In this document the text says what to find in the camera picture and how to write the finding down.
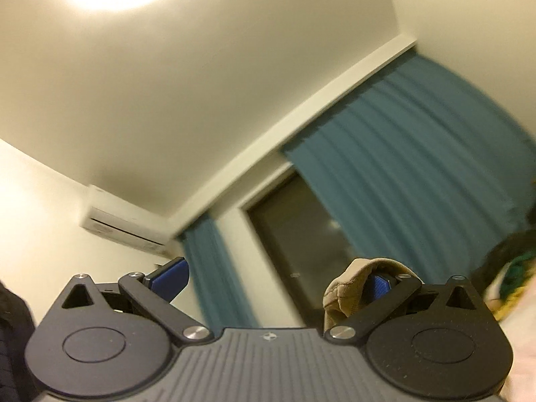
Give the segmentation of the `tan khaki garment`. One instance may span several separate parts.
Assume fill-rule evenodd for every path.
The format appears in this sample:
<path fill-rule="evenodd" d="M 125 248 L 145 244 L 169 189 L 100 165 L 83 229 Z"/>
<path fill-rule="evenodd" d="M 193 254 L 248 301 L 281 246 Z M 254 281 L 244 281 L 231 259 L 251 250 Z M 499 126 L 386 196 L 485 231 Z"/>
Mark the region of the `tan khaki garment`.
<path fill-rule="evenodd" d="M 364 286 L 374 270 L 391 276 L 417 275 L 397 260 L 388 258 L 354 259 L 346 270 L 333 279 L 323 293 L 323 331 L 340 324 L 368 305 L 363 299 Z"/>

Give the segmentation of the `pile of mixed clothes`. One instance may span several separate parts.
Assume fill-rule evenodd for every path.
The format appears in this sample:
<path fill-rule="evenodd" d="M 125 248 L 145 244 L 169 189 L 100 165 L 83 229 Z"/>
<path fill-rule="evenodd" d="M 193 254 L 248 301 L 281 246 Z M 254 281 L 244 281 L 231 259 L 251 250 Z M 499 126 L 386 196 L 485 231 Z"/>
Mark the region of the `pile of mixed clothes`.
<path fill-rule="evenodd" d="M 534 227 L 499 242 L 470 275 L 472 285 L 497 321 L 513 313 L 534 279 Z"/>

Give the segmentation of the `teal curtain left panel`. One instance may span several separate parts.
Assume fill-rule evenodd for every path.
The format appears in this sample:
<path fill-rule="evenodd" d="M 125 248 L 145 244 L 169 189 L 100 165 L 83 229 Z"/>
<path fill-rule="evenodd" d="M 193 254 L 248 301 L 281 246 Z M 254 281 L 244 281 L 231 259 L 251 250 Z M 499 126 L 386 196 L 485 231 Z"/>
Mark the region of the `teal curtain left panel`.
<path fill-rule="evenodd" d="M 180 241 L 209 328 L 216 334 L 225 328 L 258 328 L 258 320 L 210 214 L 203 214 L 186 228 Z"/>

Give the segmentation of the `teal curtain panel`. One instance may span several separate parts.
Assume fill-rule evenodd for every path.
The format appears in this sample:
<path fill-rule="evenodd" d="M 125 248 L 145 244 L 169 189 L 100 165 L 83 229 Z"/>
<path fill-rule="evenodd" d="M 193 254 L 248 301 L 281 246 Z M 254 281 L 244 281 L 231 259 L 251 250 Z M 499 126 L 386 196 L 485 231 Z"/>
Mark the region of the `teal curtain panel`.
<path fill-rule="evenodd" d="M 180 241 L 209 328 L 216 334 L 225 328 L 258 328 L 258 320 L 210 214 L 203 214 L 186 228 Z"/>
<path fill-rule="evenodd" d="M 408 52 L 296 134 L 284 156 L 361 257 L 428 283 L 469 275 L 535 201 L 535 141 L 499 105 Z"/>

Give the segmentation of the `dark window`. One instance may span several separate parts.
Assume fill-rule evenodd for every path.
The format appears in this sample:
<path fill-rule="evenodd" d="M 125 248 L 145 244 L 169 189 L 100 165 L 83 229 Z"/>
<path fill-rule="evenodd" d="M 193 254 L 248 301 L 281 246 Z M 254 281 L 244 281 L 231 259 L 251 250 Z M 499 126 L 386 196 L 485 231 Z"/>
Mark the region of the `dark window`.
<path fill-rule="evenodd" d="M 323 294 L 358 256 L 293 169 L 244 178 L 245 213 L 304 324 L 321 330 Z"/>

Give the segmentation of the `white air conditioner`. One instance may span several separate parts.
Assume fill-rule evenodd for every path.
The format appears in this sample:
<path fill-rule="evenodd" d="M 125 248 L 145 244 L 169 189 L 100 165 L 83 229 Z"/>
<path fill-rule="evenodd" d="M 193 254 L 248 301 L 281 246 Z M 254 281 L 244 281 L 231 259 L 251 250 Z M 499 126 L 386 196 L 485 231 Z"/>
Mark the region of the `white air conditioner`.
<path fill-rule="evenodd" d="M 87 188 L 80 226 L 112 242 L 155 254 L 165 253 L 172 239 L 166 218 L 93 185 Z"/>

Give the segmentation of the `teal curtain right panel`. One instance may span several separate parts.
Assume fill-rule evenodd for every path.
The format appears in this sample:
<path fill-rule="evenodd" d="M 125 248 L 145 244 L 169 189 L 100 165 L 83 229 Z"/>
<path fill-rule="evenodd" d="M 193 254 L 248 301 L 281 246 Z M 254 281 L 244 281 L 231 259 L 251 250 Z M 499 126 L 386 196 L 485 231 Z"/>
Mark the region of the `teal curtain right panel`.
<path fill-rule="evenodd" d="M 469 275 L 535 201 L 535 141 L 499 105 L 408 52 L 296 134 L 284 156 L 361 257 L 428 283 Z"/>

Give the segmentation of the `pastel tie-dye duvet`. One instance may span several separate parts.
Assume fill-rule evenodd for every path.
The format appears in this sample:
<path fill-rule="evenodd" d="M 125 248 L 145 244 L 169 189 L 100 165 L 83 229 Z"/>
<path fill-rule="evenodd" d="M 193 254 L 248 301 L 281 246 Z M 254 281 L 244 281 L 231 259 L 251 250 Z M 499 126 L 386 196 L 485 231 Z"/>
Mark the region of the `pastel tie-dye duvet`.
<path fill-rule="evenodd" d="M 513 348 L 513 366 L 501 396 L 507 401 L 535 401 L 535 316 L 511 315 L 500 325 Z"/>

